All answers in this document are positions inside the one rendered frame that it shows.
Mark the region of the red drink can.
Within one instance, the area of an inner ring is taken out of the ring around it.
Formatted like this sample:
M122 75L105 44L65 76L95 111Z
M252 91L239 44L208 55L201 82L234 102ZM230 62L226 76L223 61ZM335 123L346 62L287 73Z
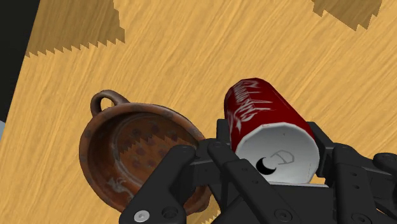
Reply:
M309 183L319 149L309 124L267 81L238 81L226 93L230 144L269 182Z

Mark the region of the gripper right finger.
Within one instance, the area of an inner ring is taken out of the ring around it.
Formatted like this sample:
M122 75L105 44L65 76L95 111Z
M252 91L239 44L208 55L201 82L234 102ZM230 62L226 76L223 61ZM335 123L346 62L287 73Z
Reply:
M334 189L337 224L397 224L397 154L364 157L308 124L320 154L316 174Z

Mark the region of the brown clay colander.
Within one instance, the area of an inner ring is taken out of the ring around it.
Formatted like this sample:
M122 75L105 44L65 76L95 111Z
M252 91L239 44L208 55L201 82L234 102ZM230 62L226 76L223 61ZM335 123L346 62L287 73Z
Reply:
M113 90L92 97L92 119L79 145L81 170L98 197L122 212L175 145L196 148L204 135L185 116L129 102Z

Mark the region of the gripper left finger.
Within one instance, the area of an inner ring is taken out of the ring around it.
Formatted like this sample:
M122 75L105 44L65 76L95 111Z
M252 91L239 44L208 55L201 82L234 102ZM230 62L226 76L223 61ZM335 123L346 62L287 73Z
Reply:
M171 148L119 217L119 224L187 224L183 207L194 188L208 185L221 208L213 224L303 224L259 172L230 149L228 124L216 138Z

